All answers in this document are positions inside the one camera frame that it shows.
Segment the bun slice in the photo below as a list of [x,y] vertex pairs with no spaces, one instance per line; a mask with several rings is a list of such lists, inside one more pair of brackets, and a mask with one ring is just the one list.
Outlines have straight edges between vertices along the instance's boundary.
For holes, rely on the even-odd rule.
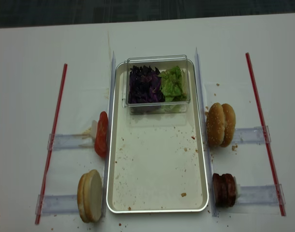
[[83,188],[85,214],[90,222],[97,222],[102,215],[103,185],[97,170],[86,174]]
[[83,174],[78,183],[77,189],[77,205],[80,217],[84,223],[89,223],[89,220],[86,216],[85,209],[84,209],[84,183],[85,183],[86,174]]

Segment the white pusher block tomato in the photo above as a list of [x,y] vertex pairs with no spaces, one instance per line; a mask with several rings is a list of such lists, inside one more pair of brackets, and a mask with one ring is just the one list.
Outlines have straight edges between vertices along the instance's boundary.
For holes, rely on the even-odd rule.
[[92,137],[93,140],[96,139],[97,127],[98,127],[98,122],[93,120],[92,125],[91,125],[91,129],[90,129],[90,136]]

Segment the tomato slices stack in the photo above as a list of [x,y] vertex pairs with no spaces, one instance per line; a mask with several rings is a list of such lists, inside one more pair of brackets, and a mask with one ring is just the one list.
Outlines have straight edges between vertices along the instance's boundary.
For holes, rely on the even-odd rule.
[[102,111],[97,124],[96,138],[94,143],[95,152],[102,158],[105,158],[107,153],[107,130],[108,116],[105,111]]

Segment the meat patty left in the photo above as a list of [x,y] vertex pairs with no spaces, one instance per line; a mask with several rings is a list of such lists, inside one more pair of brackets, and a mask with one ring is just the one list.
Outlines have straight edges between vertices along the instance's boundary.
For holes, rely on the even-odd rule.
[[227,186],[224,178],[219,174],[214,173],[212,177],[215,205],[217,207],[227,207],[228,205],[228,194]]

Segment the meat patty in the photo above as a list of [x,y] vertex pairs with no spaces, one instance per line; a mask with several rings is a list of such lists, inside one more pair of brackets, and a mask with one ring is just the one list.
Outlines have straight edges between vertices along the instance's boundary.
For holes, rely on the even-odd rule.
[[236,183],[235,179],[231,174],[223,174],[222,178],[225,181],[227,188],[227,200],[226,207],[232,207],[236,202]]
[[219,174],[214,173],[212,177],[215,205],[217,207],[227,207],[228,205],[228,194],[227,186],[224,178]]

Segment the meat patty right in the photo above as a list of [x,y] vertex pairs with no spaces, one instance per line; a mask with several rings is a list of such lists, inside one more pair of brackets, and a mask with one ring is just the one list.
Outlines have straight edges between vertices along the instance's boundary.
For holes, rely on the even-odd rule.
[[231,174],[223,174],[222,178],[225,181],[227,188],[227,200],[226,207],[232,207],[236,202],[236,183],[235,179]]

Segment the white pusher block patties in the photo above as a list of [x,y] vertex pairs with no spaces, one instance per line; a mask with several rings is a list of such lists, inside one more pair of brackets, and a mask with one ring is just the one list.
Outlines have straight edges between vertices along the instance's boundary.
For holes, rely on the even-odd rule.
[[233,176],[233,178],[235,182],[235,189],[236,189],[235,195],[236,195],[236,202],[237,202],[238,198],[240,197],[241,187],[240,187],[240,184],[237,183],[236,177]]

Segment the sesame bun top left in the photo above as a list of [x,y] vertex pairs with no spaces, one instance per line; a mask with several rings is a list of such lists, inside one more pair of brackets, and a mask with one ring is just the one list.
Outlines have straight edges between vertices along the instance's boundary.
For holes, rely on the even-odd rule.
[[210,147],[222,144],[225,133],[225,115],[220,103],[214,103],[206,118],[207,141]]

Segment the sesame bun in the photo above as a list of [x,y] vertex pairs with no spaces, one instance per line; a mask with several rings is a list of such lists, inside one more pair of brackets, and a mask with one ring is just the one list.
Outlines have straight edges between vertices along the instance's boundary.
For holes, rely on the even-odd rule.
[[236,127],[236,115],[231,105],[222,104],[225,116],[224,138],[221,147],[227,147],[233,139]]
[[207,141],[210,147],[222,144],[225,133],[225,115],[220,103],[214,103],[206,118]]

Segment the clear pusher track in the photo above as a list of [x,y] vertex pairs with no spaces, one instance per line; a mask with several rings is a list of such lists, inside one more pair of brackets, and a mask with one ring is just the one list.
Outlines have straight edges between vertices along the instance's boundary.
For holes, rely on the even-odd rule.
[[50,134],[47,150],[94,148],[89,134]]
[[78,214],[77,195],[38,195],[35,214]]
[[231,144],[269,144],[271,143],[268,126],[236,128]]
[[240,186],[241,192],[236,204],[239,205],[279,205],[275,185],[264,186]]

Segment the clear pusher track upper right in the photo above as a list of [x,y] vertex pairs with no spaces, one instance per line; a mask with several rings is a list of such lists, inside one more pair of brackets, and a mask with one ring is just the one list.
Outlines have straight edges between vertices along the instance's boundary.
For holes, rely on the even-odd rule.
[[271,143],[268,126],[236,128],[231,144],[269,144]]

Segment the clear pusher track lower left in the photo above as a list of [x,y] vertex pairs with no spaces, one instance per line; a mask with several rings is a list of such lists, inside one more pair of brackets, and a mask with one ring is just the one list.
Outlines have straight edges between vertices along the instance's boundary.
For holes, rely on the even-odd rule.
[[77,195],[38,195],[35,214],[78,214]]

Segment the left red rail strip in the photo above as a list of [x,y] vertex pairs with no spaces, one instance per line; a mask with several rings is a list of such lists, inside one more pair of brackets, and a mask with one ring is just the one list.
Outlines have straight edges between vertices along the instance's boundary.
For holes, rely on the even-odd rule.
[[47,172],[48,172],[49,165],[50,165],[50,159],[51,159],[51,155],[52,155],[52,146],[53,146],[57,123],[58,123],[59,110],[60,110],[63,89],[64,89],[64,84],[65,84],[65,79],[66,79],[67,67],[68,67],[68,64],[65,63],[63,66],[63,72],[62,72],[62,78],[61,78],[60,87],[59,87],[59,95],[58,95],[57,105],[56,105],[56,109],[55,109],[53,126],[52,126],[52,130],[51,130],[51,133],[50,133],[49,139],[48,139],[48,149],[47,149],[47,157],[46,157],[46,163],[45,163],[45,168],[44,168],[43,181],[42,181],[41,191],[40,191],[40,195],[38,196],[38,202],[37,202],[37,206],[36,206],[35,225],[39,225],[40,219],[41,219],[41,210],[42,210],[44,194],[45,194],[46,176],[47,176]]

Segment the red rail strip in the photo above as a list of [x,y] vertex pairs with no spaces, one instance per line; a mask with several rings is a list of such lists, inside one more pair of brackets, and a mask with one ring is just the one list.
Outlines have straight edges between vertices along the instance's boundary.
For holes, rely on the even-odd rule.
[[277,175],[277,171],[276,171],[276,167],[275,167],[275,163],[274,163],[274,159],[273,159],[273,153],[272,153],[272,149],[271,149],[271,145],[270,145],[270,134],[268,131],[268,126],[266,125],[266,122],[264,119],[264,114],[263,114],[263,110],[262,110],[262,106],[261,106],[261,102],[260,102],[259,92],[258,92],[258,88],[257,88],[255,76],[254,76],[254,71],[253,71],[253,67],[252,67],[252,63],[251,63],[250,54],[248,52],[245,53],[245,57],[246,57],[247,66],[248,66],[248,70],[249,70],[249,74],[250,74],[250,78],[251,78],[251,83],[252,83],[252,88],[253,88],[253,92],[254,92],[254,96],[255,96],[255,101],[256,101],[256,105],[257,105],[257,109],[258,109],[259,119],[261,122],[261,127],[263,129],[263,135],[264,135],[264,139],[265,139],[265,145],[266,145],[268,160],[269,160],[269,164],[270,164],[270,168],[271,168],[271,172],[272,172],[272,176],[273,176],[273,181],[274,181],[274,185],[276,187],[276,194],[277,194],[277,198],[279,201],[280,214],[282,217],[285,217],[286,216],[285,203],[284,203],[284,200],[283,200],[283,197],[281,194],[280,183],[278,180],[278,175]]
[[52,126],[52,130],[51,130],[51,133],[50,133],[49,139],[48,139],[48,149],[47,149],[47,157],[46,157],[46,163],[45,163],[45,168],[44,168],[43,181],[42,181],[41,191],[40,191],[40,195],[38,196],[38,202],[37,202],[37,206],[36,206],[35,225],[39,225],[40,219],[41,219],[41,210],[42,210],[44,194],[45,194],[46,176],[47,176],[47,172],[48,172],[49,165],[50,165],[50,159],[51,159],[51,155],[52,155],[52,146],[53,146],[57,123],[58,123],[59,110],[60,110],[63,89],[64,89],[64,84],[65,84],[65,79],[66,79],[67,67],[68,67],[68,64],[65,63],[63,66],[63,72],[62,72],[62,78],[61,78],[60,87],[59,87],[59,95],[58,95],[57,105],[56,105],[56,109],[55,109],[53,126]]

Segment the right red rail strip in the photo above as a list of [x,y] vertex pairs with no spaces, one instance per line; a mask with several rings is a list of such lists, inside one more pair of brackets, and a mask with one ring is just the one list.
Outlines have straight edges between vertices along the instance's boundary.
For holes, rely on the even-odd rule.
[[276,187],[276,194],[277,194],[277,198],[279,201],[280,214],[282,217],[285,217],[286,216],[285,203],[284,203],[284,200],[283,200],[283,197],[281,194],[280,183],[278,180],[278,175],[277,175],[277,171],[276,171],[276,167],[275,167],[275,163],[274,163],[274,159],[273,159],[273,153],[272,153],[272,149],[271,149],[271,145],[270,145],[270,134],[268,131],[268,126],[266,125],[266,122],[264,119],[264,114],[263,114],[263,110],[262,110],[262,106],[261,106],[261,102],[260,102],[259,92],[258,92],[258,88],[257,88],[255,76],[254,76],[254,71],[253,71],[253,67],[252,67],[252,63],[251,63],[250,54],[248,52],[245,53],[245,57],[246,57],[247,66],[248,66],[248,70],[249,70],[249,74],[250,74],[250,78],[251,78],[251,83],[252,83],[252,88],[253,88],[253,92],[254,92],[254,96],[255,96],[255,101],[256,101],[256,105],[257,105],[257,109],[258,109],[259,119],[261,122],[261,127],[263,129],[263,135],[264,135],[264,139],[265,139],[265,145],[266,145],[268,160],[269,160],[269,164],[270,164],[270,168],[271,168],[271,172],[272,172],[272,176],[273,176],[273,181],[274,181],[274,185]]

